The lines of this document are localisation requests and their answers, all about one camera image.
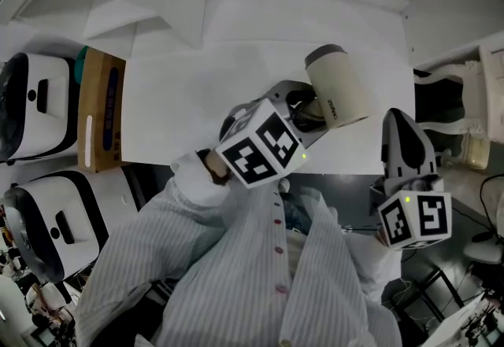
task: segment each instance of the shirt button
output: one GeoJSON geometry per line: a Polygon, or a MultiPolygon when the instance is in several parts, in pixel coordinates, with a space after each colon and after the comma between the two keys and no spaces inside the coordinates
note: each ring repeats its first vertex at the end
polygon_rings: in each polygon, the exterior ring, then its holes
{"type": "Polygon", "coordinates": [[[286,286],[281,286],[281,285],[276,286],[276,290],[279,293],[287,293],[289,291],[286,286]]]}

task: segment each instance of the striped shirt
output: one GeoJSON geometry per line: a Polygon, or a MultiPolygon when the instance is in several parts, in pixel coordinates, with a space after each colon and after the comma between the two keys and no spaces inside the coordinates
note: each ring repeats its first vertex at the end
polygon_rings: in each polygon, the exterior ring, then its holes
{"type": "Polygon", "coordinates": [[[136,220],[113,231],[80,298],[76,332],[91,345],[159,279],[180,279],[151,340],[135,346],[401,345],[380,305],[401,253],[344,235],[320,192],[299,195],[312,227],[294,279],[277,183],[217,186],[195,153],[136,220]]]}

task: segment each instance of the dark floor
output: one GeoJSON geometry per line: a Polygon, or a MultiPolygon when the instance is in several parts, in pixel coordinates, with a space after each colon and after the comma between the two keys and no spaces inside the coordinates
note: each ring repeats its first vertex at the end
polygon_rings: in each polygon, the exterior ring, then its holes
{"type": "MultiPolygon", "coordinates": [[[[152,166],[152,170],[158,189],[161,189],[172,176],[172,172],[169,167],[164,166],[152,166]]],[[[369,215],[369,186],[377,178],[377,175],[295,174],[291,175],[289,180],[291,181],[291,192],[295,192],[300,186],[309,186],[320,190],[327,204],[338,210],[339,220],[343,227],[352,226],[353,228],[369,229],[375,228],[380,222],[377,216],[369,215]]],[[[482,216],[456,201],[454,201],[454,207],[474,219],[484,222],[482,216]]],[[[473,235],[483,231],[485,231],[483,227],[454,211],[452,237],[427,249],[419,249],[411,259],[408,259],[402,265],[402,278],[407,281],[417,280],[420,282],[432,270],[441,268],[454,287],[459,287],[458,292],[462,300],[473,297],[478,293],[479,287],[474,283],[470,275],[466,275],[469,261],[463,256],[462,249],[473,235]]],[[[407,259],[412,253],[405,251],[402,259],[407,259]]],[[[384,304],[389,307],[388,298],[404,289],[405,285],[401,280],[391,282],[383,295],[384,304]]],[[[406,293],[404,298],[407,298],[411,291],[412,289],[406,293]]],[[[458,310],[458,306],[454,301],[450,300],[451,294],[443,281],[436,281],[428,289],[428,295],[446,317],[458,310]]],[[[396,296],[395,301],[398,301],[401,296],[401,294],[396,296]]],[[[438,325],[435,319],[431,320],[433,314],[423,301],[415,302],[406,311],[417,320],[421,327],[428,323],[428,330],[430,331],[438,325]]]]}

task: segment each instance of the white chair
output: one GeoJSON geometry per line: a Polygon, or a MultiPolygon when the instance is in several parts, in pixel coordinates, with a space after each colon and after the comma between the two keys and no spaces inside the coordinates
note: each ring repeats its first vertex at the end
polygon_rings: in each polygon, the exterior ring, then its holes
{"type": "Polygon", "coordinates": [[[479,47],[480,61],[466,61],[463,65],[445,65],[435,69],[428,77],[415,76],[415,84],[429,85],[450,79],[463,85],[462,104],[465,116],[451,123],[422,122],[426,130],[447,135],[470,133],[504,143],[504,90],[498,79],[504,77],[500,54],[492,55],[479,47]]]}

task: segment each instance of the white tabletop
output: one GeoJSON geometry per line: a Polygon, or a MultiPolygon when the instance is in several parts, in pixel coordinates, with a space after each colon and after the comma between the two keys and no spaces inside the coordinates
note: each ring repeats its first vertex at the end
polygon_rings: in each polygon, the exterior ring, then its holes
{"type": "Polygon", "coordinates": [[[233,106],[282,79],[309,82],[305,56],[330,42],[350,55],[375,112],[314,143],[298,172],[383,173],[385,112],[395,107],[414,117],[413,70],[397,13],[342,0],[207,0],[204,32],[202,50],[128,61],[125,161],[171,164],[190,150],[215,146],[233,106]]]}

